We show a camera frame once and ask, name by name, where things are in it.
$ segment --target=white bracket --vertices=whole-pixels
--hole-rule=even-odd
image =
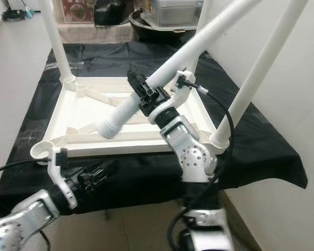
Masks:
[[[180,76],[184,76],[186,80],[190,81],[191,83],[195,83],[195,76],[192,72],[189,71],[177,71],[176,76],[172,80],[171,84],[171,91],[174,92],[174,95],[166,102],[159,105],[156,109],[154,109],[149,117],[148,121],[151,124],[155,124],[155,118],[160,114],[162,111],[166,110],[167,108],[174,107],[178,108],[181,106],[188,98],[190,93],[190,88],[187,86],[183,86],[182,88],[178,88],[177,81]]]
[[[56,154],[60,152],[61,152],[60,147],[53,147],[51,149],[48,162],[48,174],[53,183],[59,187],[59,189],[62,191],[62,193],[68,200],[70,208],[74,209],[78,205],[77,199],[74,196],[71,189],[69,188],[69,186],[66,184],[65,178],[63,178],[61,175],[61,166],[56,165]]]

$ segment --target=table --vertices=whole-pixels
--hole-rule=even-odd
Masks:
[[[123,77],[131,67],[149,76],[176,51],[169,45],[137,42],[65,44],[64,48],[73,74],[84,77]],[[61,90],[59,76],[51,52],[8,163],[30,159],[30,148],[42,140]],[[196,79],[226,106],[231,104],[239,90],[207,54],[199,59]],[[224,116],[223,111],[213,100],[200,97],[217,127]],[[113,158],[121,163],[116,175],[74,213],[159,203],[181,197],[182,171],[173,153],[74,158],[69,160],[69,166],[90,166]],[[236,188],[269,178],[283,179],[302,188],[306,188],[308,182],[298,153],[250,104],[236,127],[232,165],[220,178],[219,186],[220,189]],[[52,182],[44,166],[25,164],[4,171],[0,180],[0,217],[9,214],[24,198],[50,186]]]

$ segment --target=gray floor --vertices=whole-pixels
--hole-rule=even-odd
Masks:
[[[5,164],[12,149],[50,49],[40,14],[0,26],[0,166]],[[169,250],[165,232],[179,209],[176,202],[167,202],[111,210],[109,221],[104,220],[102,212],[65,216],[47,227],[46,233],[53,250]],[[237,224],[234,231],[243,233],[244,223],[240,220]],[[251,244],[251,235],[249,238],[242,241],[252,250],[258,250]],[[235,244],[237,250],[248,250],[237,239]],[[46,250],[46,247],[36,235],[24,250]]]

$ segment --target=box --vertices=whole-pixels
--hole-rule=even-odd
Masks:
[[[70,24],[94,22],[95,0],[62,0],[64,21]]]
[[[141,17],[156,30],[196,29],[204,0],[147,0]]]

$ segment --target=black cable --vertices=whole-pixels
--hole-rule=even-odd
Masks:
[[[44,241],[47,244],[47,251],[51,251],[51,243],[50,243],[48,237],[46,236],[46,234],[42,230],[40,231],[40,234],[42,235]]]
[[[41,159],[27,159],[24,161],[16,161],[16,162],[9,163],[3,167],[0,167],[0,172],[3,170],[6,170],[8,168],[11,168],[11,167],[16,167],[16,166],[21,165],[21,164],[35,163],[35,162],[47,162],[48,160],[49,160],[48,158],[41,158]]]
[[[234,148],[234,138],[235,138],[235,133],[234,133],[234,123],[232,121],[232,118],[230,116],[230,113],[228,111],[228,109],[221,103],[221,101],[214,96],[214,94],[208,92],[205,95],[207,95],[208,97],[214,99],[216,101],[216,103],[218,103],[218,105],[222,108],[222,110],[225,112],[226,117],[228,119],[229,122],[229,128],[230,128],[230,141],[229,141],[229,150],[227,152],[227,156],[225,158],[225,162],[224,165],[221,166],[216,172],[214,177],[210,180],[209,185],[207,186],[207,188],[195,199],[193,200],[190,205],[188,205],[186,208],[184,208],[179,214],[176,215],[176,217],[170,222],[169,227],[167,229],[167,241],[169,243],[169,246],[171,247],[171,249],[173,251],[178,251],[178,247],[177,245],[173,242],[173,238],[172,238],[172,232],[173,232],[173,228],[175,226],[175,224],[187,213],[189,212],[191,209],[193,209],[194,207],[196,207],[198,205],[198,203],[201,201],[201,199],[206,196],[207,193],[210,192],[211,188],[214,186],[214,182],[221,176],[221,174],[223,173],[223,171],[226,169],[227,166],[229,166],[230,162],[231,162],[231,156],[232,156],[232,151]]]

